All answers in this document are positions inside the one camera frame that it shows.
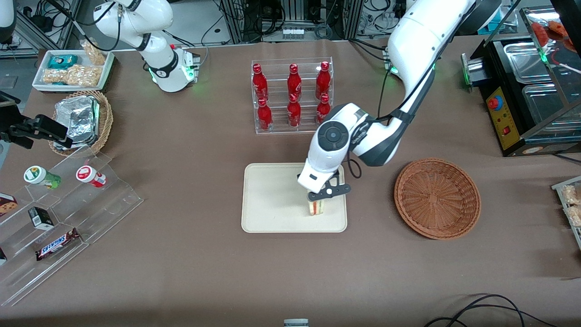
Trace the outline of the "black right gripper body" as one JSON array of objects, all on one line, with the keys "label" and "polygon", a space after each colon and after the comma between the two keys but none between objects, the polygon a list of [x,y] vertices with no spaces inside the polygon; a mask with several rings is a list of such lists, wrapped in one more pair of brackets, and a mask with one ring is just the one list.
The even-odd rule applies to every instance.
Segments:
[{"label": "black right gripper body", "polygon": [[0,132],[8,132],[12,125],[24,122],[24,117],[17,106],[19,103],[20,99],[16,99],[4,91],[0,92]]}]

